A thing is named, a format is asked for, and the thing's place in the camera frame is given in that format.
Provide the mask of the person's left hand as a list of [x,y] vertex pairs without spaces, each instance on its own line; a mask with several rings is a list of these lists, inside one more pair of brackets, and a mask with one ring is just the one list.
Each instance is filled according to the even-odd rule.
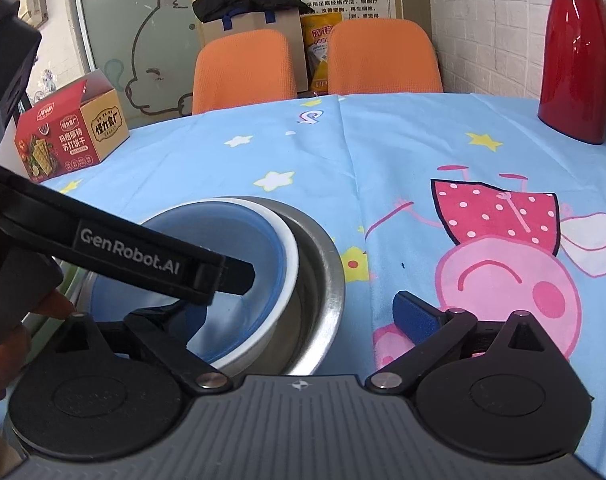
[[[59,320],[67,318],[74,311],[74,304],[57,290],[41,300],[33,310],[36,314]],[[31,344],[30,333],[23,325],[16,326],[0,344],[0,400],[6,396],[10,382],[18,377]]]

